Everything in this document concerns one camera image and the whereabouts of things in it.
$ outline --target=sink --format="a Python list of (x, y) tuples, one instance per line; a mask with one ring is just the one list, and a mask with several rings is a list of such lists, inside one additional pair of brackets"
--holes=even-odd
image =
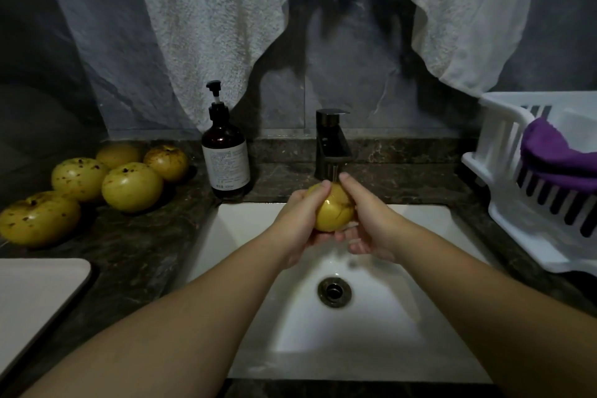
[[(175, 287), (260, 234), (282, 206), (220, 205), (202, 229)], [(447, 207), (390, 207), (500, 268)], [(324, 303), (341, 303), (341, 308)], [(335, 241), (308, 249), (298, 265), (280, 274), (241, 343), (229, 377), (491, 383), (401, 266), (370, 255), (353, 256), (346, 243)]]

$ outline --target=forearm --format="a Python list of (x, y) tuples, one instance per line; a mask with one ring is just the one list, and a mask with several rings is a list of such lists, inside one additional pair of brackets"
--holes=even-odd
[(213, 397), (285, 261), (265, 233), (96, 335), (24, 396)]
[(400, 226), (395, 240), (402, 265), (506, 391), (525, 396), (594, 392), (597, 320), (412, 222)]

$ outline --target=black faucet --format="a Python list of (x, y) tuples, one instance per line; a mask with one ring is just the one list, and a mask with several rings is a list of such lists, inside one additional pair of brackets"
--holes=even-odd
[(340, 128), (341, 109), (319, 109), (315, 114), (317, 124), (317, 152), (315, 177), (338, 181), (340, 168), (352, 160), (350, 147)]

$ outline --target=white towel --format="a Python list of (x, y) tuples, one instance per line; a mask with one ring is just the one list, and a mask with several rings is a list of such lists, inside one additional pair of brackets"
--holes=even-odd
[(413, 48), (446, 85), (481, 96), (522, 37), (531, 0), (412, 0)]
[(145, 0), (172, 87), (200, 130), (211, 126), (208, 80), (234, 107), (253, 64), (287, 24), (288, 0)]

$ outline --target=gray tile wall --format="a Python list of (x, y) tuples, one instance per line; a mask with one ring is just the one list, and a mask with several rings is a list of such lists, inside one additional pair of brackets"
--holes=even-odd
[[(143, 0), (58, 1), (110, 136), (198, 136)], [(595, 10), (592, 0), (533, 0), (496, 89), (596, 89)], [(315, 110), (335, 106), (350, 112), (353, 135), (474, 133), (476, 101), (429, 76), (403, 40), (411, 16), (408, 0), (292, 0), (289, 27), (256, 63), (235, 121), (252, 136), (312, 134)]]
[(107, 131), (56, 0), (0, 0), (0, 207)]

